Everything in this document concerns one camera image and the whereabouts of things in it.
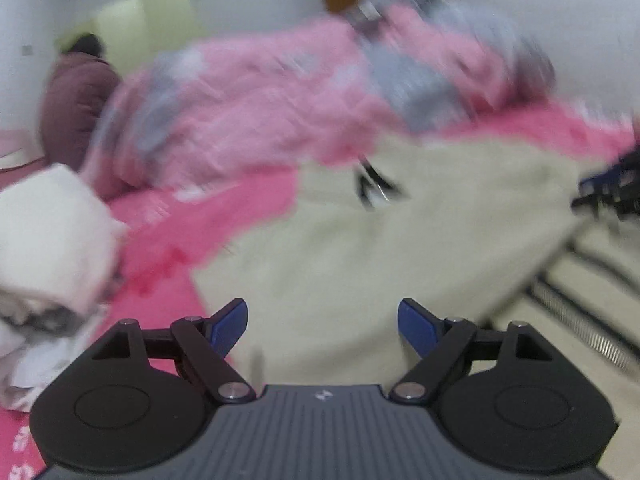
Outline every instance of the yellow-green curtain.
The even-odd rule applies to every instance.
[[[106,59],[126,76],[160,52],[179,50],[207,35],[191,0],[118,0],[56,40],[64,50],[84,33],[104,41]]]

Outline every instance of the metal screw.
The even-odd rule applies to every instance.
[[[424,397],[427,389],[418,383],[401,383],[394,388],[394,393],[405,400],[416,400]]]
[[[225,383],[218,388],[218,393],[223,399],[238,400],[249,395],[251,389],[244,383]]]

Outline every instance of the circular indentation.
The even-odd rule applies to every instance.
[[[394,388],[394,393],[405,400],[415,400],[424,397],[427,389],[418,383],[400,383]]]
[[[124,428],[141,420],[149,411],[149,396],[132,386],[101,386],[76,402],[76,416],[99,430]]]
[[[218,393],[225,399],[244,399],[251,390],[244,383],[226,383],[218,388]]]
[[[495,398],[500,418],[524,430],[544,430],[564,421],[571,412],[566,399],[538,386],[514,386]]]

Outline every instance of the person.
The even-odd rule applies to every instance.
[[[102,109],[121,81],[103,55],[100,39],[84,34],[58,59],[40,113],[48,164],[80,170]]]

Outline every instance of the gray ribbed panel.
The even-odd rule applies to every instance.
[[[470,459],[426,410],[397,406],[377,386],[270,386],[218,410],[202,437],[164,464],[113,479],[538,480]],[[42,480],[104,480],[52,468]],[[595,471],[555,480],[603,480]]]

